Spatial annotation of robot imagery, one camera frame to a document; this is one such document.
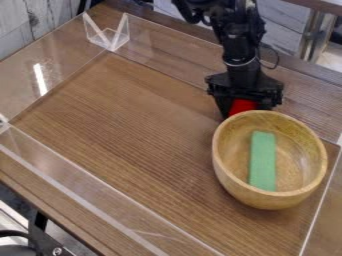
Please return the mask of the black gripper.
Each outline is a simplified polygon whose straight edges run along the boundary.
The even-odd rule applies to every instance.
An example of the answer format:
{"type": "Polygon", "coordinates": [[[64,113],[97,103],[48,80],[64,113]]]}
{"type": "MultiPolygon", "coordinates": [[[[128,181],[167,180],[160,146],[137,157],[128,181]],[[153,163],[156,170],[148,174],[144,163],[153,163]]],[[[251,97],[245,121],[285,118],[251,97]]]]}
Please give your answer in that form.
{"type": "Polygon", "coordinates": [[[264,74],[257,61],[228,66],[225,72],[207,76],[205,83],[223,118],[229,116],[235,99],[256,102],[256,110],[272,110],[281,104],[283,83],[264,74]]]}

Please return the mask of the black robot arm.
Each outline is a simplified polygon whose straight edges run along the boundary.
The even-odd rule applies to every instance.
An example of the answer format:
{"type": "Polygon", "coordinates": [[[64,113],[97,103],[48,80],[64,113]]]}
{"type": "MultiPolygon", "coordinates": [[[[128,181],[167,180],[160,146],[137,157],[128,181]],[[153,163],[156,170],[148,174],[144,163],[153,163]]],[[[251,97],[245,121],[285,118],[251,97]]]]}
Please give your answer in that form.
{"type": "Polygon", "coordinates": [[[271,110],[281,104],[284,84],[261,70],[260,46],[265,22],[256,0],[171,0],[189,24],[212,28],[223,47],[225,72],[205,77],[223,118],[249,110],[271,110]]]}

